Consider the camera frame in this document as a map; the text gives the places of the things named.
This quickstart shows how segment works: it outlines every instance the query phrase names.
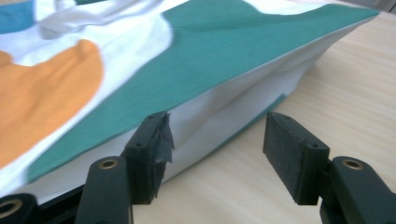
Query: metal rivet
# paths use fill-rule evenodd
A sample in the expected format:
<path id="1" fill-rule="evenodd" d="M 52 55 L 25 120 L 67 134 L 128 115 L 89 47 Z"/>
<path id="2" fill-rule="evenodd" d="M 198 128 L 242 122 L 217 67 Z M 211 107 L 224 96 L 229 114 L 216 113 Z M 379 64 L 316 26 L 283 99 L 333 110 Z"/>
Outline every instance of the metal rivet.
<path id="1" fill-rule="evenodd" d="M 364 169 L 364 166 L 358 162 L 358 161 L 353 161 L 353 160 L 343 160 L 343 164 L 352 170 L 362 170 Z"/>
<path id="2" fill-rule="evenodd" d="M 118 164 L 119 163 L 116 160 L 105 160 L 99 164 L 99 168 L 104 169 L 104 170 L 111 169 L 111 168 L 117 166 Z"/>
<path id="3" fill-rule="evenodd" d="M 13 199 L 0 204 L 0 218 L 8 217 L 18 211 L 23 205 L 20 199 Z"/>

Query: orange shape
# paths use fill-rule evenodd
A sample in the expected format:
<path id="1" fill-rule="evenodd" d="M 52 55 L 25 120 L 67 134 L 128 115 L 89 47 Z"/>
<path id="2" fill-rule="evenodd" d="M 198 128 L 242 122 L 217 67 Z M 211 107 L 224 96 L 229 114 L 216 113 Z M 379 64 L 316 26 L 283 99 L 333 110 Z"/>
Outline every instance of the orange shape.
<path id="1" fill-rule="evenodd" d="M 0 51 L 0 168 L 75 116 L 102 78 L 99 49 L 88 40 L 35 66 Z"/>

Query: blue fabric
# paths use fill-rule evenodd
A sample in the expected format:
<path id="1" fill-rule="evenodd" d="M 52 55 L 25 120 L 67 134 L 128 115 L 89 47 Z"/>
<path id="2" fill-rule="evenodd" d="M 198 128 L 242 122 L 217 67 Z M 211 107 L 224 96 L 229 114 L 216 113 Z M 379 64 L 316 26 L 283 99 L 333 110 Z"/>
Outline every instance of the blue fabric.
<path id="1" fill-rule="evenodd" d="M 0 34 L 25 30 L 35 24 L 33 1 L 0 6 Z"/>

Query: table surface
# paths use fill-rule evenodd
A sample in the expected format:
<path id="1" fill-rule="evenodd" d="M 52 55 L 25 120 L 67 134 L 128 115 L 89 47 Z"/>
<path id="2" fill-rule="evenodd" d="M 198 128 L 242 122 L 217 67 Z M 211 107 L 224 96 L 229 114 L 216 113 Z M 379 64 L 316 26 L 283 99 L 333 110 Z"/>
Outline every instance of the table surface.
<path id="1" fill-rule="evenodd" d="M 275 112 L 331 148 L 369 163 L 396 192 L 396 16 L 382 13 L 331 46 Z M 262 154 L 265 118 L 172 178 L 134 222 L 321 223 L 294 203 Z"/>

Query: clamp jaw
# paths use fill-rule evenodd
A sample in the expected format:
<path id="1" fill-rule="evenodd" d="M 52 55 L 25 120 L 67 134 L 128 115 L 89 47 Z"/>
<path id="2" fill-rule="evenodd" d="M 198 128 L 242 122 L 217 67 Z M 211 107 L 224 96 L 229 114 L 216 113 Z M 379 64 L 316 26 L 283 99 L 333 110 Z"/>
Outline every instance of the clamp jaw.
<path id="1" fill-rule="evenodd" d="M 132 205 L 157 196 L 172 148 L 169 114 L 149 115 L 120 156 L 91 165 L 84 186 L 40 205 L 31 194 L 1 198 L 0 223 L 134 223 Z"/>
<path id="2" fill-rule="evenodd" d="M 293 200 L 317 205 L 325 224 L 396 223 L 396 194 L 366 162 L 330 149 L 294 119 L 267 115 L 263 153 Z"/>

